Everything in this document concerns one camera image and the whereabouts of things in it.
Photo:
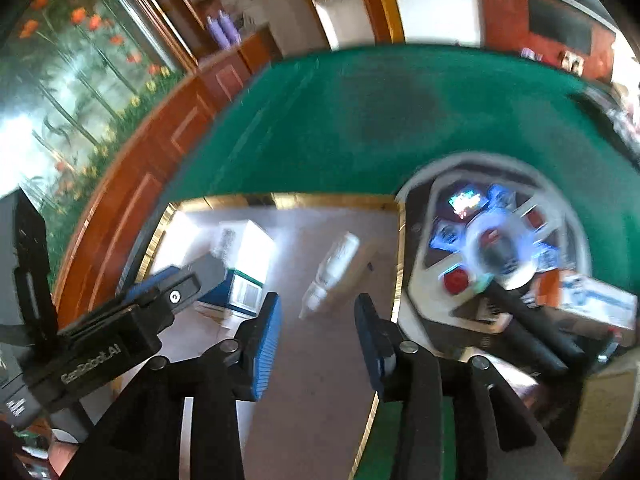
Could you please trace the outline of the two purple bottles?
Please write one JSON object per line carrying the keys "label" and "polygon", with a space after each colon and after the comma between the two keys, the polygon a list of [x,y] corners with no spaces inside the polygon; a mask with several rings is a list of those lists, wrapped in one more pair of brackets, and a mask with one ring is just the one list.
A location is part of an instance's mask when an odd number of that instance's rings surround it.
{"label": "two purple bottles", "polygon": [[232,22],[231,16],[224,11],[219,10],[216,15],[209,15],[206,18],[206,26],[210,36],[214,38],[222,50],[229,50],[242,42],[241,35]]}

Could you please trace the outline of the wooden cabinet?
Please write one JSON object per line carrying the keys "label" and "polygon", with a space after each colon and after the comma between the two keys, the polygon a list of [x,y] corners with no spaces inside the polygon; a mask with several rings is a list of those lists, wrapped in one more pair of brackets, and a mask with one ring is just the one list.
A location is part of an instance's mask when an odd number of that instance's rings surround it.
{"label": "wooden cabinet", "polygon": [[82,211],[52,299],[66,326],[118,289],[145,222],[213,121],[282,53],[267,25],[206,58],[152,110],[107,168]]}

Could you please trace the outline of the long white blue box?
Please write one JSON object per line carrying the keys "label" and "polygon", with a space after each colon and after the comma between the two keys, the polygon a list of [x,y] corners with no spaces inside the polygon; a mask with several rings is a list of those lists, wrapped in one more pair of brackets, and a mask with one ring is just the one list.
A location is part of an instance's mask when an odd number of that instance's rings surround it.
{"label": "long white blue box", "polygon": [[559,330],[592,339],[615,334],[623,347],[636,344],[638,297],[569,270],[540,274],[532,291]]}

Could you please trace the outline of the black marker blue cap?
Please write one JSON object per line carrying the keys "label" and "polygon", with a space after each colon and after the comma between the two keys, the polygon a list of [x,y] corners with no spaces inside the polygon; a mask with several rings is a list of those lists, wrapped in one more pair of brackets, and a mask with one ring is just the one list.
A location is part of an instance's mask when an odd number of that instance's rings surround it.
{"label": "black marker blue cap", "polygon": [[560,358],[567,368],[585,362],[584,350],[572,338],[561,333],[547,315],[527,307],[519,296],[504,289],[494,278],[487,283],[482,295],[501,313],[510,314],[512,318],[516,318],[529,333],[542,341]]}

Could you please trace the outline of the round mahjong control panel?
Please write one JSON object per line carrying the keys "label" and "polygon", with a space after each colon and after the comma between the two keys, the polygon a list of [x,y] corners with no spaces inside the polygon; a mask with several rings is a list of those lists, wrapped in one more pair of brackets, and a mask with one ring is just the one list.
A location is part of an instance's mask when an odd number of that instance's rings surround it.
{"label": "round mahjong control panel", "polygon": [[396,200],[406,222],[397,322],[432,351],[497,341],[511,317],[480,317],[489,281],[524,295],[547,264],[591,272],[588,238],[570,202],[517,159],[447,156],[414,174]]}

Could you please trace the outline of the wall power socket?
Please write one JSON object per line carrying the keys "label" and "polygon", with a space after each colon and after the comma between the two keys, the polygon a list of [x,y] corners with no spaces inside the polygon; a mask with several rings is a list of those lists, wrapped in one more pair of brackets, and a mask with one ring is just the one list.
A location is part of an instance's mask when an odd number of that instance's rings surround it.
{"label": "wall power socket", "polygon": [[577,75],[578,77],[582,76],[584,72],[585,59],[570,51],[563,51],[559,57],[560,67],[562,70],[566,70],[567,72]]}

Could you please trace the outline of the white blue small box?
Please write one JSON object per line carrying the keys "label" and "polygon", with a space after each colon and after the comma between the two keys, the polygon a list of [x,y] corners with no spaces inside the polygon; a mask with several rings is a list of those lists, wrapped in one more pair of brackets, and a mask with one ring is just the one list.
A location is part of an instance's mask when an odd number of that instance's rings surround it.
{"label": "white blue small box", "polygon": [[210,252],[224,263],[226,277],[198,300],[198,307],[223,323],[254,318],[276,243],[252,220],[225,221],[217,226]]}

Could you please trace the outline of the floral wall painting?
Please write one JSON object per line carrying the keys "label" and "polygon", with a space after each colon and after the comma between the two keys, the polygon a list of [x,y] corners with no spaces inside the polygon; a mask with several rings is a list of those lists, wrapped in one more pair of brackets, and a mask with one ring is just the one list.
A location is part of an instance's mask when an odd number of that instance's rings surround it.
{"label": "floral wall painting", "polygon": [[1,192],[47,225],[56,280],[89,198],[184,71],[132,0],[27,0],[1,40]]}

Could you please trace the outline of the white plastic bottle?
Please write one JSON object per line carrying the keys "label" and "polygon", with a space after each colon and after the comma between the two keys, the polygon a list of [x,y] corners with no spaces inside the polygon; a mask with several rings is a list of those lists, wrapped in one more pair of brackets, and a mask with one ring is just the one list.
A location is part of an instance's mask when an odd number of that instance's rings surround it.
{"label": "white plastic bottle", "polygon": [[299,318],[320,312],[326,306],[331,295],[340,289],[359,247],[360,239],[348,231],[334,240],[319,264],[316,276],[304,293]]}

